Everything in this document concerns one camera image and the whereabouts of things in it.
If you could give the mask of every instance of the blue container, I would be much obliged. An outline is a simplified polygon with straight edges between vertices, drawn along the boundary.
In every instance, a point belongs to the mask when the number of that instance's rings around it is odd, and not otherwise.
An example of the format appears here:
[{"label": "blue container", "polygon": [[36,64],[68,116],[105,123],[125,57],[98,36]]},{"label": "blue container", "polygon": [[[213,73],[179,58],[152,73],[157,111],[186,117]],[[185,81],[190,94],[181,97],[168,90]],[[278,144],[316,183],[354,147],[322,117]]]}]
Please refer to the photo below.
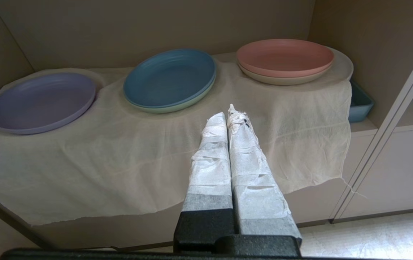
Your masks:
[{"label": "blue container", "polygon": [[371,99],[360,87],[359,85],[350,80],[352,97],[351,106],[349,108],[348,121],[350,123],[361,122],[367,117],[370,109],[373,107],[373,99]]}]

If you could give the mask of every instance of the pink plate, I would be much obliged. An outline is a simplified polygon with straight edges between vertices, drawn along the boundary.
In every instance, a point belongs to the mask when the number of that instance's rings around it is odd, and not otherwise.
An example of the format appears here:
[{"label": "pink plate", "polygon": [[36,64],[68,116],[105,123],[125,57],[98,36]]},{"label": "pink plate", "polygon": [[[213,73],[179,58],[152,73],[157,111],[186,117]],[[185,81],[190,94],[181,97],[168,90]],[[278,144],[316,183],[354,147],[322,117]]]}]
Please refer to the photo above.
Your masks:
[{"label": "pink plate", "polygon": [[278,78],[316,74],[327,69],[334,57],[325,46],[293,39],[257,41],[237,51],[237,59],[245,69]]}]

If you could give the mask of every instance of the purple plate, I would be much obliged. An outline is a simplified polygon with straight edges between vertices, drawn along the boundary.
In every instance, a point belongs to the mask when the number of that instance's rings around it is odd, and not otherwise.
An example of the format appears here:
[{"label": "purple plate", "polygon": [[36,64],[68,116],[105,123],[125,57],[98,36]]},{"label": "purple plate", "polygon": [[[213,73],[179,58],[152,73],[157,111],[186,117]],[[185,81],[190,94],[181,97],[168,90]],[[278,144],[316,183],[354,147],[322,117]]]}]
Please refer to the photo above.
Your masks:
[{"label": "purple plate", "polygon": [[96,84],[82,74],[29,79],[0,95],[0,130],[29,135],[59,128],[86,112],[95,95]]}]

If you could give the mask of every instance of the beige plate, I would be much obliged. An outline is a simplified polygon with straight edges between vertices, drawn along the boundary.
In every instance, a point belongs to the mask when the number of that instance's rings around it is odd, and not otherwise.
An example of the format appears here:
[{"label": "beige plate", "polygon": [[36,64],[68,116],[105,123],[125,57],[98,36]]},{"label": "beige plate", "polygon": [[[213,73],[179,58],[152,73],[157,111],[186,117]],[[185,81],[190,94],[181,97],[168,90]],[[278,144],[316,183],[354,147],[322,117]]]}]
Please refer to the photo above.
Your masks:
[{"label": "beige plate", "polygon": [[275,77],[269,77],[269,76],[263,76],[263,75],[259,75],[256,73],[253,73],[247,69],[245,69],[244,67],[242,67],[240,65],[240,63],[237,63],[238,66],[240,67],[240,69],[243,71],[243,73],[245,73],[246,75],[248,75],[248,77],[251,77],[252,79],[262,82],[262,83],[266,83],[266,84],[272,84],[272,85],[297,85],[297,84],[303,84],[303,83],[307,83],[309,81],[313,81],[314,79],[319,78],[320,76],[324,75],[324,73],[326,73],[330,67],[332,67],[331,65],[321,71],[321,72],[317,72],[316,74],[312,74],[309,76],[304,76],[304,77],[297,77],[297,78],[275,78]]}]

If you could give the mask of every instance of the floor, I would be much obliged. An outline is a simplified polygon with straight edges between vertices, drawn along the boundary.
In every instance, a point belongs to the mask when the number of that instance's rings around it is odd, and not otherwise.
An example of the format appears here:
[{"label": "floor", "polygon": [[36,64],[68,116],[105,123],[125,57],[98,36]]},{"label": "floor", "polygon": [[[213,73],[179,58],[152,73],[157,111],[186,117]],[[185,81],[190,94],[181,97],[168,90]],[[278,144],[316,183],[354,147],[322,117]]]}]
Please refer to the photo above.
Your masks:
[{"label": "floor", "polygon": [[300,232],[303,256],[413,260],[413,213],[304,227]]}]

